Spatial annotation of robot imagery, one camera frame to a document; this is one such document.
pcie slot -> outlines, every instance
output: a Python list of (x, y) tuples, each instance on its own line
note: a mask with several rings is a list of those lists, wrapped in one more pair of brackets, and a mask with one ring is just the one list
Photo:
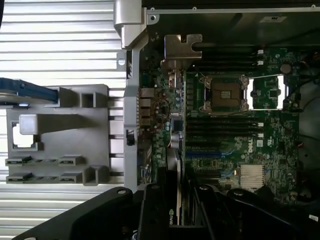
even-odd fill
[(247, 137), (247, 136), (258, 136), (258, 132), (229, 132), (229, 131), (212, 131), (207, 133), (192, 133), (189, 135), (192, 138), (201, 137), (205, 140), (210, 137), (223, 137), (223, 136), (234, 136), (234, 137)]
[(238, 129), (261, 129), (260, 127), (257, 127), (258, 124), (210, 124), (210, 125), (187, 125), (187, 130), (194, 130), (194, 131), (208, 131), (208, 130), (219, 130), (219, 129), (228, 129), (228, 130), (238, 130)]
[(220, 159), (223, 153), (220, 151), (187, 151), (185, 153), (186, 158), (211, 158)]
[(258, 127), (215, 127), (215, 128), (204, 128), (201, 129), (191, 129), (187, 131), (187, 134), (189, 136), (192, 136), (193, 134), (203, 134), (203, 135), (210, 135), (212, 133), (216, 132), (235, 132), (235, 133), (263, 133), (263, 128)]
[(188, 71), (190, 72), (254, 72), (257, 69), (257, 65), (253, 66), (232, 66), (232, 65), (211, 65), (201, 66), (194, 64)]
[(199, 142), (199, 141), (186, 141), (185, 146), (186, 147), (191, 147), (191, 148), (218, 148), (222, 144), (220, 141), (204, 141), (204, 142)]
[(227, 123), (227, 122), (245, 122), (245, 123), (257, 123), (262, 121), (259, 117), (241, 117), (241, 116), (229, 116), (229, 117), (187, 117), (187, 124), (199, 124), (199, 123)]

black cable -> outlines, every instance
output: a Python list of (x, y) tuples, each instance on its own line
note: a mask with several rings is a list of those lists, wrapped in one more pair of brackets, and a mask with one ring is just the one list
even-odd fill
[(299, 90), (302, 86), (311, 83), (313, 81), (315, 81), (318, 77), (320, 76), (320, 73), (318, 73), (317, 75), (313, 75), (310, 77), (309, 80), (307, 81), (303, 81), (301, 83), (299, 83), (294, 89), (291, 90), (291, 92), (288, 94), (288, 96), (286, 97), (286, 99), (290, 98), (292, 96), (292, 94), (294, 94), (297, 90)]
[(284, 39), (280, 39), (280, 40), (276, 40), (274, 42), (267, 43), (264, 46), (265, 47), (269, 47), (269, 46), (272, 46), (272, 45), (284, 44), (286, 42), (289, 42), (289, 41), (292, 41), (292, 40), (295, 40), (295, 39), (299, 39), (301, 37), (305, 37), (305, 36), (314, 34), (314, 33), (318, 32), (318, 31), (320, 31), (320, 27), (316, 27), (314, 29), (299, 33), (297, 35), (289, 36), (289, 37), (284, 38)]
[[(300, 61), (300, 63), (303, 64), (307, 68), (307, 70), (309, 72), (308, 78), (315, 76), (314, 72), (312, 71), (312, 68), (310, 67), (310, 65), (306, 61)], [(315, 85), (319, 85), (320, 84), (319, 79), (313, 79), (313, 83)]]
[(314, 101), (320, 99), (320, 96), (316, 96), (314, 98), (311, 98), (309, 101), (306, 102), (306, 104), (303, 106), (302, 108), (302, 112), (304, 112), (306, 110), (306, 108)]
[(308, 136), (308, 135), (304, 135), (304, 134), (301, 134), (299, 133), (299, 136), (303, 137), (303, 138), (306, 138), (306, 139), (311, 139), (311, 140), (314, 140), (314, 141), (317, 141), (320, 143), (320, 139), (314, 137), (314, 136)]

screw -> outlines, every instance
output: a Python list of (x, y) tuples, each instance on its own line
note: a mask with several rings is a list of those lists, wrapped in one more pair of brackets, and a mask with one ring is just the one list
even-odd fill
[(203, 191), (206, 191), (209, 189), (209, 187), (206, 185), (201, 185), (199, 188), (200, 188), (200, 190), (203, 190)]
[(242, 196), (244, 193), (240, 189), (235, 189), (233, 191), (233, 194), (236, 196)]
[(118, 193), (118, 194), (125, 194), (125, 193), (126, 193), (126, 190), (119, 190), (117, 193)]

chipset heatsink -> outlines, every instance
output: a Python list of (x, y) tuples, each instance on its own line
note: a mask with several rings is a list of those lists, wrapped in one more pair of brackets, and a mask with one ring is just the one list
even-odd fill
[(240, 166), (240, 186), (244, 189), (259, 189), (265, 184), (265, 166), (262, 164), (242, 164)]

metal bracket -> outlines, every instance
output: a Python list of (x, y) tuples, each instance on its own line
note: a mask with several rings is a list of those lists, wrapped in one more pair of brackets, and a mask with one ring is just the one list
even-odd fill
[(127, 53), (125, 51), (116, 54), (116, 70), (118, 72), (127, 71)]
[(121, 37), (121, 48), (130, 50), (147, 29), (147, 9), (142, 0), (115, 0), (113, 25)]
[[(254, 81), (259, 80), (259, 79), (264, 79), (264, 78), (277, 78), (278, 81), (278, 89), (276, 91), (279, 92), (277, 98), (277, 106), (274, 109), (271, 108), (255, 108), (254, 107), (254, 99), (252, 97), (252, 92), (254, 91)], [(273, 74), (273, 75), (265, 75), (265, 76), (256, 76), (256, 77), (251, 77), (248, 79), (248, 84), (246, 86), (246, 89), (244, 91), (244, 97), (247, 103), (247, 110), (250, 111), (277, 111), (277, 110), (282, 110), (284, 107), (284, 100), (288, 96), (288, 86), (285, 84), (285, 78), (283, 74)]]
[(193, 51), (192, 45), (202, 42), (201, 34), (186, 36), (186, 42), (181, 42), (181, 35), (166, 35), (164, 37), (164, 60), (161, 62), (163, 70), (184, 70), (193, 61), (202, 58), (201, 51)]

